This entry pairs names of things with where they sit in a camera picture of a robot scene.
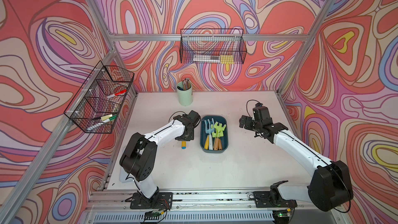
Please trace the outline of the green rake wooden handle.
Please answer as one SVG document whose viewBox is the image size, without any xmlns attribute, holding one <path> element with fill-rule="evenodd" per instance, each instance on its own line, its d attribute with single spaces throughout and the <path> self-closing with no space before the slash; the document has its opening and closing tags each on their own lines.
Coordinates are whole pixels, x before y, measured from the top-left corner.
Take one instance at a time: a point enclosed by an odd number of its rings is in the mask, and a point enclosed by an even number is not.
<svg viewBox="0 0 398 224">
<path fill-rule="evenodd" d="M 220 148 L 220 135 L 222 132 L 221 128 L 222 128 L 222 125 L 220 123 L 216 122 L 214 125 L 215 132 L 213 135 L 213 137 L 215 138 L 214 150 L 221 150 L 221 148 Z"/>
</svg>

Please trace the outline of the lime rake wooden handle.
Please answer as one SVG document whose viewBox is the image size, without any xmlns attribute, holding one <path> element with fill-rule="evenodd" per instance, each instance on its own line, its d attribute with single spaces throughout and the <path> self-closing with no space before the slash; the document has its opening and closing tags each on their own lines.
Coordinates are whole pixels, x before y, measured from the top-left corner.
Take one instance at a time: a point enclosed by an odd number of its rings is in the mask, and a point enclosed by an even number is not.
<svg viewBox="0 0 398 224">
<path fill-rule="evenodd" d="M 225 131 L 226 127 L 227 127 L 226 124 L 221 124 L 219 122 L 216 122 L 215 130 L 216 130 L 216 134 L 217 134 L 217 137 L 216 137 L 216 142 L 217 142 L 216 148 L 217 148 L 217 150 L 222 150 L 221 138 L 224 136 L 224 131 Z"/>
</svg>

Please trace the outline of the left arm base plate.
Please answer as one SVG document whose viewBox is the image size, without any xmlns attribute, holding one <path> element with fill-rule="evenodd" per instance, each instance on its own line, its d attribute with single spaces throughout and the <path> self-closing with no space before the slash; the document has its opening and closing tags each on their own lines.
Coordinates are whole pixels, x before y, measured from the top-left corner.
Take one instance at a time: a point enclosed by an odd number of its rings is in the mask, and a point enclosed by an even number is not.
<svg viewBox="0 0 398 224">
<path fill-rule="evenodd" d="M 155 193 L 151 198 L 146 198 L 139 192 L 135 192 L 125 200 L 130 202 L 130 209 L 171 209 L 173 204 L 172 192 Z"/>
</svg>

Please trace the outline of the blue rake yellow handle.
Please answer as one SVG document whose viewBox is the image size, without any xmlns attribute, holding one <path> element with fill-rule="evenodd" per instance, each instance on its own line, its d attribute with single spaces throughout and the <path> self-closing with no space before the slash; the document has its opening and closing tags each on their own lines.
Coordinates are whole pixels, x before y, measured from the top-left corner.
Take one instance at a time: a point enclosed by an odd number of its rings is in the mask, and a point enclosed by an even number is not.
<svg viewBox="0 0 398 224">
<path fill-rule="evenodd" d="M 186 149 L 186 148 L 187 148 L 187 143 L 186 143 L 186 141 L 182 141 L 182 142 L 181 142 L 181 148 L 182 148 L 182 149 Z"/>
<path fill-rule="evenodd" d="M 208 133 L 207 133 L 208 129 L 209 129 L 209 124 L 208 124 L 208 119 L 207 119 L 207 120 L 205 120 L 205 133 L 207 134 L 207 137 L 206 137 L 205 146 L 204 146 L 204 148 L 205 148 L 206 150 L 209 150 L 209 149 L 208 149 L 208 146 L 209 146 L 209 136 L 208 136 Z"/>
</svg>

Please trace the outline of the light blue rake pale handle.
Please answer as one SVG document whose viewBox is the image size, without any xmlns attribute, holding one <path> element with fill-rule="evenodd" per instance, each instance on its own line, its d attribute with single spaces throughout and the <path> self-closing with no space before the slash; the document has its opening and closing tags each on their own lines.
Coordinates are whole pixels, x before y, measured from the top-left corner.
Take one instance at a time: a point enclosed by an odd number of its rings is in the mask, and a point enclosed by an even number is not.
<svg viewBox="0 0 398 224">
<path fill-rule="evenodd" d="M 213 145 L 213 140 L 212 140 L 212 134 L 214 133 L 214 124 L 215 124 L 215 121 L 214 121 L 214 119 L 212 118 L 211 120 L 210 119 L 208 119 L 208 124 L 209 124 L 209 129 L 208 129 L 208 131 L 207 131 L 207 133 L 208 133 L 208 136 L 209 136 L 209 146 L 208 146 L 208 149 L 209 150 L 213 150 L 214 149 L 214 145 Z"/>
</svg>

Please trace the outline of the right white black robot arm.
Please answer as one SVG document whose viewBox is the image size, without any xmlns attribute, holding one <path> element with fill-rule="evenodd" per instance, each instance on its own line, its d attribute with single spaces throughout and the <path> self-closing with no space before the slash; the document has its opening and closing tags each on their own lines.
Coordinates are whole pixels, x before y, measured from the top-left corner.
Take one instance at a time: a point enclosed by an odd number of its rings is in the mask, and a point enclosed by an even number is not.
<svg viewBox="0 0 398 224">
<path fill-rule="evenodd" d="M 309 185 L 292 184 L 287 180 L 272 184 L 269 196 L 273 205 L 299 200 L 311 202 L 319 210 L 328 212 L 344 203 L 351 204 L 354 195 L 349 168 L 344 162 L 333 161 L 316 152 L 285 125 L 273 122 L 262 103 L 258 102 L 252 112 L 253 116 L 240 117 L 239 127 L 283 149 L 311 176 Z"/>
</svg>

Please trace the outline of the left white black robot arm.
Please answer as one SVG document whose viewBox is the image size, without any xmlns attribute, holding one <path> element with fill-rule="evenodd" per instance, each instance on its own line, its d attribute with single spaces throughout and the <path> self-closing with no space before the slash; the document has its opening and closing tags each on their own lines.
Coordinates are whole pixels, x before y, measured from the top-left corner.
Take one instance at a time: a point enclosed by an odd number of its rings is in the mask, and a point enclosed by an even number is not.
<svg viewBox="0 0 398 224">
<path fill-rule="evenodd" d="M 120 166 L 132 179 L 140 195 L 152 199 L 159 188 L 154 183 L 151 172 L 154 169 L 157 150 L 170 141 L 191 141 L 194 130 L 201 120 L 199 113 L 177 115 L 165 126 L 147 134 L 134 133 L 119 160 Z"/>
</svg>

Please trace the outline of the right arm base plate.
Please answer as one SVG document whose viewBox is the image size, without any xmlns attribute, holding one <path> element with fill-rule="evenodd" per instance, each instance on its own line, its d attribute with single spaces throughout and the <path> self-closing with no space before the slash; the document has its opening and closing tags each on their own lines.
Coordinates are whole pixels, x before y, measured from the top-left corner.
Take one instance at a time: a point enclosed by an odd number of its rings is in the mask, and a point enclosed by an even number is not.
<svg viewBox="0 0 398 224">
<path fill-rule="evenodd" d="M 295 200 L 284 200 L 276 191 L 254 191 L 256 208 L 295 208 Z"/>
</svg>

